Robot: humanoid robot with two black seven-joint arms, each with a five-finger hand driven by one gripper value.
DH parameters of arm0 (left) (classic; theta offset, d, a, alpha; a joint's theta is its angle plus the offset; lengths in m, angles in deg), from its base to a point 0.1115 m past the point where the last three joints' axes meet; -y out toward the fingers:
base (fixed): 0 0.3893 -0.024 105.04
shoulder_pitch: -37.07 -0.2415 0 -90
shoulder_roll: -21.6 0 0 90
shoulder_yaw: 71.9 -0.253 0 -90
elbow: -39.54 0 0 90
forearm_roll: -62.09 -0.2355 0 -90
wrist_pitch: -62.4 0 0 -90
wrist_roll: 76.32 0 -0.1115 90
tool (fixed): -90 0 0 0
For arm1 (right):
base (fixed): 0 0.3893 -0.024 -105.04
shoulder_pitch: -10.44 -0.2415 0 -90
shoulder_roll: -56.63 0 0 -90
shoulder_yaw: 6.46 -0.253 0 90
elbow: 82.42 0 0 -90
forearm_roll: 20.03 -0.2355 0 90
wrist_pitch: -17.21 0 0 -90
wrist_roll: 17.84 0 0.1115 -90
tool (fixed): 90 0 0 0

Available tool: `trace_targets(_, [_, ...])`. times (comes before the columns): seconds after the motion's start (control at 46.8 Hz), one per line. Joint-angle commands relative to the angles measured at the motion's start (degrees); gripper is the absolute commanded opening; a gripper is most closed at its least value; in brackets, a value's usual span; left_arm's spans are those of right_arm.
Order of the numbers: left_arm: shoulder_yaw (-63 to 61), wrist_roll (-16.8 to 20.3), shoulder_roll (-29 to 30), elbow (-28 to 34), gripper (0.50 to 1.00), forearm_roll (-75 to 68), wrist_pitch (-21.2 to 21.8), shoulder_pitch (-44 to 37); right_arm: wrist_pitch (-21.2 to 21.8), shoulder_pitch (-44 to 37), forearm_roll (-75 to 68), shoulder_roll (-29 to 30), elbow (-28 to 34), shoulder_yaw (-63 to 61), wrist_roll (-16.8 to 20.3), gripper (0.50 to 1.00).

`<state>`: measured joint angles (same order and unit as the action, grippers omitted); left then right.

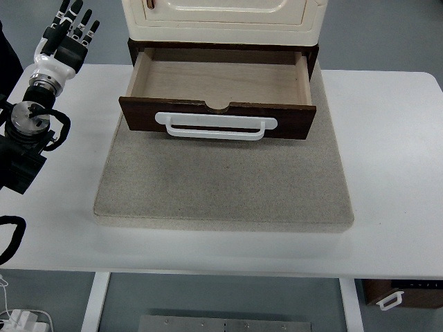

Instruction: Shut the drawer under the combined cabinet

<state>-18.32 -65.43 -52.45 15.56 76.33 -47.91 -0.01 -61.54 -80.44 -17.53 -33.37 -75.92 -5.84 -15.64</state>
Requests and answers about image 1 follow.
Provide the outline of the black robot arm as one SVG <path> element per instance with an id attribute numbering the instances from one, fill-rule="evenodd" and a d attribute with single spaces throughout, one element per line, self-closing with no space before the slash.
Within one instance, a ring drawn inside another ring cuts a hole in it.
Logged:
<path id="1" fill-rule="evenodd" d="M 89 20 L 87 10 L 75 19 L 82 1 L 63 1 L 46 28 L 34 53 L 36 65 L 23 100 L 11 104 L 1 95 L 1 186 L 24 194 L 46 162 L 44 151 L 62 145 L 69 134 L 70 118 L 55 110 L 55 100 L 84 64 L 88 47 L 100 25 Z"/>

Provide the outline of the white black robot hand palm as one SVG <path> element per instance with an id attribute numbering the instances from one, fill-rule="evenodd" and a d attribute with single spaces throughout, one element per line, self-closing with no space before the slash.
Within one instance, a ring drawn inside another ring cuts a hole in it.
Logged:
<path id="1" fill-rule="evenodd" d="M 35 70 L 30 80 L 70 80 L 80 71 L 88 53 L 89 43 L 64 36 L 55 52 L 43 53 L 51 33 L 44 33 L 34 53 Z"/>

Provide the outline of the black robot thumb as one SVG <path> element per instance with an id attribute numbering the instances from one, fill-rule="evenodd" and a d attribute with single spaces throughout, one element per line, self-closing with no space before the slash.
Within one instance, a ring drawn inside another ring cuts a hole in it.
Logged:
<path id="1" fill-rule="evenodd" d="M 69 20 L 61 21 L 54 27 L 48 27 L 43 34 L 46 43 L 42 47 L 41 54 L 52 55 L 66 37 L 70 27 L 71 22 Z"/>

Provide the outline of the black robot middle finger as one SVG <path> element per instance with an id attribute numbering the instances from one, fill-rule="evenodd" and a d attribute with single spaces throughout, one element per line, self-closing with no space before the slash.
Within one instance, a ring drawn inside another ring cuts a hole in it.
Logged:
<path id="1" fill-rule="evenodd" d="M 65 13 L 65 22 L 72 24 L 83 6 L 83 0 L 76 0 Z"/>

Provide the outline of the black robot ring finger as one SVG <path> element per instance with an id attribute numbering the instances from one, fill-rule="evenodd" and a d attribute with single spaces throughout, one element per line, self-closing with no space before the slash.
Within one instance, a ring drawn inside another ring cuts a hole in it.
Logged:
<path id="1" fill-rule="evenodd" d="M 78 24 L 78 26 L 73 30 L 72 39 L 80 39 L 81 36 L 83 35 L 84 29 L 86 28 L 86 25 L 88 24 L 91 15 L 92 15 L 92 9 L 88 9 L 85 14 L 83 15 L 80 23 Z"/>

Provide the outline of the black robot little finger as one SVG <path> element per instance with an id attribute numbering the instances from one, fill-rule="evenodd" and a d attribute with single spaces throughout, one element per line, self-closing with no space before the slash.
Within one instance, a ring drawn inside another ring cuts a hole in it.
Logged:
<path id="1" fill-rule="evenodd" d="M 95 20 L 93 22 L 93 24 L 91 25 L 91 27 L 90 27 L 89 31 L 87 32 L 87 34 L 82 39 L 82 45 L 83 46 L 88 46 L 91 43 L 91 41 L 92 41 L 96 31 L 98 30 L 99 26 L 100 26 L 100 22 L 98 20 Z"/>

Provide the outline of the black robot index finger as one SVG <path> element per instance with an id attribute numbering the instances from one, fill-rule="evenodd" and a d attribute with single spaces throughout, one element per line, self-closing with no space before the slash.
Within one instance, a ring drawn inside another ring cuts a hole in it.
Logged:
<path id="1" fill-rule="evenodd" d="M 60 5 L 59 10 L 57 11 L 50 27 L 51 28 L 55 28 L 62 20 L 62 17 L 64 16 L 64 14 L 66 13 L 66 11 L 68 10 L 68 6 L 70 4 L 70 0 L 63 0 L 62 4 Z"/>

